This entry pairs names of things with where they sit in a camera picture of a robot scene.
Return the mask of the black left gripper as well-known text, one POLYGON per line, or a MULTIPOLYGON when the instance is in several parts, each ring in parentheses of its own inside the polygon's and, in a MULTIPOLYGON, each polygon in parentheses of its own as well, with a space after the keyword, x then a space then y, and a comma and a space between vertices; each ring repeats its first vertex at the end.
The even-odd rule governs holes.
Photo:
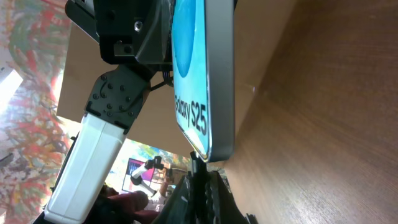
POLYGON ((108 64, 172 64, 173 0, 69 0, 65 12, 108 64))

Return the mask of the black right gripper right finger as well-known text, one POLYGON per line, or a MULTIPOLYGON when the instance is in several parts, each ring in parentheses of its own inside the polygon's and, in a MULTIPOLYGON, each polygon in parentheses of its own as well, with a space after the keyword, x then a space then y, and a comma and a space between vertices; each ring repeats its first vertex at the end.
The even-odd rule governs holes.
POLYGON ((217 171, 207 172, 205 184, 206 217, 211 224, 258 224, 253 214, 243 215, 237 207, 233 194, 228 190, 217 171))

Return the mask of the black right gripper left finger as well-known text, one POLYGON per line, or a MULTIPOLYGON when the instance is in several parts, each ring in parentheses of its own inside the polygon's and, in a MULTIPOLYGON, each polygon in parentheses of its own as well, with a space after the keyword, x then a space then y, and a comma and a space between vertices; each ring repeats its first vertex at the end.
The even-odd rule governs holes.
POLYGON ((183 176, 152 224, 191 224, 194 222, 190 178, 183 176))

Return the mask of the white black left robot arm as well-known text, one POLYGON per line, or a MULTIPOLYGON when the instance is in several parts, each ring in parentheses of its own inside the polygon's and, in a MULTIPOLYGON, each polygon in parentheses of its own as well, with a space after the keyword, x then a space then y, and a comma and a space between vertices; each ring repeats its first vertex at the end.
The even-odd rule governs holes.
POLYGON ((137 119, 157 72, 172 85, 169 0, 68 1, 67 16, 99 45, 114 69, 100 75, 85 105, 80 132, 58 173, 37 223, 117 220, 98 197, 127 134, 137 119))

